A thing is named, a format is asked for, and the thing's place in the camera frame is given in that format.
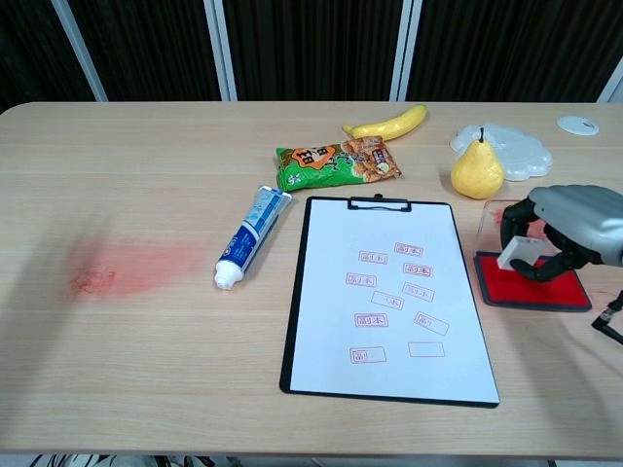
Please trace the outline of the black grey right robot hand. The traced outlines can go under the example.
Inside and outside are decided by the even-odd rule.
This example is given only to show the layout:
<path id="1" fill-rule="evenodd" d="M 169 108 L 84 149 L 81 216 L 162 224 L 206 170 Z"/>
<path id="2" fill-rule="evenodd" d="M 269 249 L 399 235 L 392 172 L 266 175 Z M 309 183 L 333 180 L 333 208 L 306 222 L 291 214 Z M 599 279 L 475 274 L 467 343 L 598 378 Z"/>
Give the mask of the black grey right robot hand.
<path id="1" fill-rule="evenodd" d="M 526 235 L 530 224 L 538 220 L 545 223 L 543 231 L 559 253 L 538 267 L 512 259 L 510 268 L 523 277 L 546 282 L 589 263 L 622 266 L 621 194 L 595 185 L 534 188 L 504 209 L 501 245 L 506 247 L 514 237 Z"/>

